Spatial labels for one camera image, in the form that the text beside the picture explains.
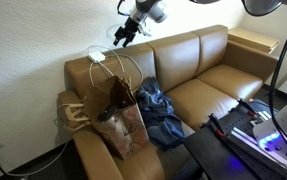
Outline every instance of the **brown paper bag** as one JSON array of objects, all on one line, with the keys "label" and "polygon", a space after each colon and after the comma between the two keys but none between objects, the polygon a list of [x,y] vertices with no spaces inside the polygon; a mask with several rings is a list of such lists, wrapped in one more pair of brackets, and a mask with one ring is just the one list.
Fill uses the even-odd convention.
[{"label": "brown paper bag", "polygon": [[[91,119],[93,127],[123,160],[140,151],[149,141],[140,110],[125,78],[112,76],[89,89],[83,103],[84,113]],[[100,115],[110,105],[117,107],[116,112],[101,121]]]}]

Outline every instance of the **denim clothing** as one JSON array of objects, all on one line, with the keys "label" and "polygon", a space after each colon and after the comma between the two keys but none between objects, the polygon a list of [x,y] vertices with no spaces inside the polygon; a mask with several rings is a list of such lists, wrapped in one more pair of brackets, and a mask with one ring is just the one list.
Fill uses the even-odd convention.
[{"label": "denim clothing", "polygon": [[171,99],[160,90],[155,77],[146,78],[136,92],[136,100],[150,141],[162,150],[182,143],[181,120],[173,114]]}]

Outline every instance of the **brown leather couch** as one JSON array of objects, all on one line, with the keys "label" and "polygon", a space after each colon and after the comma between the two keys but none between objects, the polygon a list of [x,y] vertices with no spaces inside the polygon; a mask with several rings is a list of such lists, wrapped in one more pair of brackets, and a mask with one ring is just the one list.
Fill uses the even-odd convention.
[{"label": "brown leather couch", "polygon": [[[215,25],[143,44],[115,50],[131,56],[144,77],[156,76],[160,89],[172,99],[175,114],[189,127],[198,130],[210,113],[223,117],[249,100],[271,75],[277,59],[269,54],[230,42],[228,29]],[[132,77],[133,88],[140,74],[128,58],[122,57]],[[58,104],[80,103],[91,88],[87,57],[65,63],[67,90],[58,95]],[[121,75],[118,61],[107,58],[104,64]],[[108,74],[93,66],[94,82]],[[70,129],[78,123],[68,122]],[[73,139],[89,179],[171,179],[192,157],[183,145],[161,151],[149,143],[145,149],[123,161],[109,150],[90,126],[73,131]]]}]

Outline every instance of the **couch armrest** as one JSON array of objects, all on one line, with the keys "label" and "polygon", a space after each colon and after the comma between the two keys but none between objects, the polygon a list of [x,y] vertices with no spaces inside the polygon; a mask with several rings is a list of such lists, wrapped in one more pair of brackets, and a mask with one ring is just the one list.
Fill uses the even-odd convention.
[{"label": "couch armrest", "polygon": [[265,82],[273,73],[278,58],[245,45],[228,41],[222,63],[252,74]]},{"label": "couch armrest", "polygon": [[[73,91],[64,91],[58,95],[58,106],[78,103],[81,100]],[[60,114],[66,119],[64,112],[60,111]],[[73,140],[89,179],[123,179],[104,141],[91,125],[78,129],[81,125],[78,122],[67,121],[66,124],[69,126],[67,130],[73,133]]]}]

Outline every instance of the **white wall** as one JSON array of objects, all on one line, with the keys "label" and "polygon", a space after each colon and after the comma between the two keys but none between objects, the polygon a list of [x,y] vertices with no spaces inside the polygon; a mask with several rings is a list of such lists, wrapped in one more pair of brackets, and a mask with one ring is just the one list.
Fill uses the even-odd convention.
[{"label": "white wall", "polygon": [[[279,56],[287,38],[287,6],[281,5],[271,14],[262,17],[253,17],[246,14],[239,27],[278,38],[280,40],[280,44],[272,54]],[[284,57],[283,65],[277,81],[277,87],[280,87],[286,79],[287,53]]]},{"label": "white wall", "polygon": [[[243,16],[238,0],[207,6],[165,2],[168,19],[147,21],[153,37],[137,35],[133,44],[213,24],[233,28]],[[57,94],[65,89],[64,62],[83,57],[90,45],[115,48],[114,33],[126,20],[117,15],[117,3],[0,0],[0,142],[5,146],[0,162],[7,171],[70,139],[56,120]],[[126,1],[122,11],[133,4]]]}]

